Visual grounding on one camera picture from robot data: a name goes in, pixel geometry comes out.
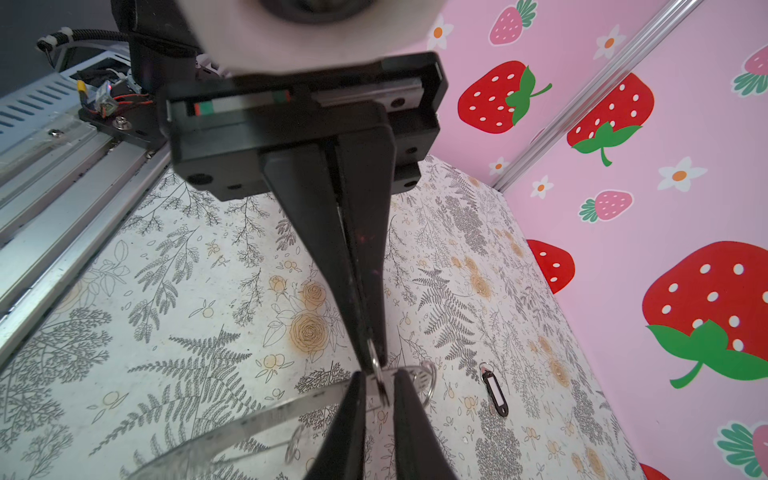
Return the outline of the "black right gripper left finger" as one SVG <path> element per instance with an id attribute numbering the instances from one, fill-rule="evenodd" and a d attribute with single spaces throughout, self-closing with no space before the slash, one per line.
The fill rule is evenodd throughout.
<path id="1" fill-rule="evenodd" d="M 366 378 L 357 372 L 305 479 L 362 479 L 365 423 Z"/>

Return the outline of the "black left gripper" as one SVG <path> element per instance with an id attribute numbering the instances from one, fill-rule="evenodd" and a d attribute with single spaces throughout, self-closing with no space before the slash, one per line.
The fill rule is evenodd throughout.
<path id="1" fill-rule="evenodd" d="M 272 191 L 328 283 L 365 372 L 387 357 L 383 263 L 391 191 L 419 182 L 447 87 L 438 54 L 422 52 L 166 90 L 175 173 L 220 201 Z M 390 129 L 372 128 L 378 125 Z M 332 183 L 320 148 L 335 143 Z"/>

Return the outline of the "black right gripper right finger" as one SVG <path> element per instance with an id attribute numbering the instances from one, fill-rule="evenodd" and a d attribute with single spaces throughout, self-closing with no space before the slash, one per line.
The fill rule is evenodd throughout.
<path id="1" fill-rule="evenodd" d="M 404 369 L 394 376 L 394 434 L 398 479 L 457 479 Z"/>

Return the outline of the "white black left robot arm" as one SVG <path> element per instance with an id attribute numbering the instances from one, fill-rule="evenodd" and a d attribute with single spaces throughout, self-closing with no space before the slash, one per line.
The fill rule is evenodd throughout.
<path id="1" fill-rule="evenodd" d="M 327 281 L 366 372 L 387 357 L 390 200 L 420 179 L 446 90 L 434 53 L 194 82 L 199 47 L 173 1 L 117 1 L 176 173 L 222 201 L 274 195 Z"/>

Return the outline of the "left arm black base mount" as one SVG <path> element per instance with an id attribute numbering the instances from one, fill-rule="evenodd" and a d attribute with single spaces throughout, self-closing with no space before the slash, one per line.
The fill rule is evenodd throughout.
<path id="1" fill-rule="evenodd" d="M 120 141 L 146 150 L 166 143 L 161 132 L 155 97 L 133 79 L 131 68 L 108 58 L 78 70 L 79 118 Z"/>

